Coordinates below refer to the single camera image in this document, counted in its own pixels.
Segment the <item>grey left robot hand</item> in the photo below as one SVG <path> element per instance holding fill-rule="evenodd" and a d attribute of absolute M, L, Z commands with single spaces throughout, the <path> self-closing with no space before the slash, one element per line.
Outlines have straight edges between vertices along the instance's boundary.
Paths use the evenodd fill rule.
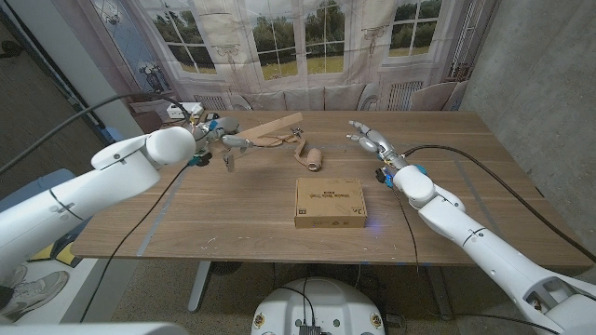
<path fill-rule="evenodd" d="M 220 151 L 240 148 L 245 150 L 254 143 L 239 135 L 240 124 L 234 117 L 222 117 L 200 122 L 192 127 L 196 153 L 219 153 Z"/>

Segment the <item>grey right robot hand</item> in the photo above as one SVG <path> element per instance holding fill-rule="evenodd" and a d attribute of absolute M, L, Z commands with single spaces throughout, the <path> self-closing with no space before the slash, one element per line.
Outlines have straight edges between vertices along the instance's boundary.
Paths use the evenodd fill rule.
<path fill-rule="evenodd" d="M 409 165 L 404 156 L 398 154 L 394 146 L 380 132 L 359 121 L 349 120 L 348 124 L 358 133 L 348 134 L 346 137 L 358 143 L 365 151 L 374 153 L 380 161 L 395 169 L 402 169 Z"/>

